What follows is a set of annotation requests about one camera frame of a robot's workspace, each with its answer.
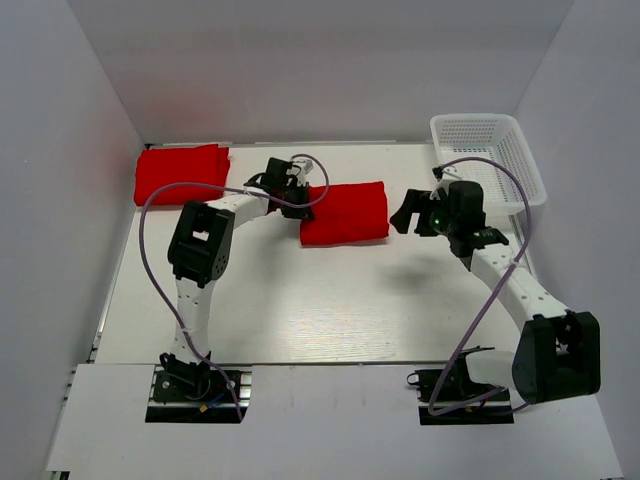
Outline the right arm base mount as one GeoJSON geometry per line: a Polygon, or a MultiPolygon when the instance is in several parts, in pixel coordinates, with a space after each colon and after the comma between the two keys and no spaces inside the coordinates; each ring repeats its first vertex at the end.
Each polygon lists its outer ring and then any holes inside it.
{"type": "MultiPolygon", "coordinates": [[[[477,426],[507,425],[514,423],[510,394],[503,389],[492,397],[470,403],[463,408],[434,416],[428,411],[431,394],[441,374],[440,369],[418,369],[406,377],[407,385],[416,390],[419,424],[421,426],[477,426]]],[[[472,383],[466,373],[453,369],[434,402],[435,409],[442,409],[488,394],[495,387],[472,383]]]]}

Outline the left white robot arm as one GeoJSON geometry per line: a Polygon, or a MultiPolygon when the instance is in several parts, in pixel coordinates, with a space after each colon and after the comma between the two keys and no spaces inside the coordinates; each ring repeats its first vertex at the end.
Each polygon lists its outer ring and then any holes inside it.
{"type": "Polygon", "coordinates": [[[168,250],[180,321],[165,363],[187,365],[176,384],[188,398],[202,398],[211,387],[211,374],[199,365],[211,358],[211,298],[228,266],[234,231],[275,210],[288,219],[312,220],[307,176],[313,166],[306,154],[289,160],[270,158],[266,170],[251,177],[240,192],[184,205],[168,250]]]}

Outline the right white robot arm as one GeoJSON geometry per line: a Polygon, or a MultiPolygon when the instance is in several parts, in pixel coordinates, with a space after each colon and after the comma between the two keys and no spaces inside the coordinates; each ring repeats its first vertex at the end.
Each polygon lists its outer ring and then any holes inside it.
{"type": "Polygon", "coordinates": [[[400,234],[445,237],[452,254],[491,291],[478,317],[499,302],[518,328],[515,351],[460,344],[431,388],[434,402],[446,381],[466,400],[513,389],[530,405],[597,393],[601,387],[600,325],[554,298],[520,265],[507,237],[486,223],[484,191],[451,181],[435,191],[410,189],[390,223],[400,234]]]}

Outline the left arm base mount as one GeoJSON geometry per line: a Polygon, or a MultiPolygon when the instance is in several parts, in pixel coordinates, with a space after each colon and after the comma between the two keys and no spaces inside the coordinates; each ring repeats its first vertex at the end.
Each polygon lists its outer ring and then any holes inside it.
{"type": "Polygon", "coordinates": [[[216,370],[199,390],[154,369],[146,408],[148,424],[240,424],[231,389],[216,370]]]}

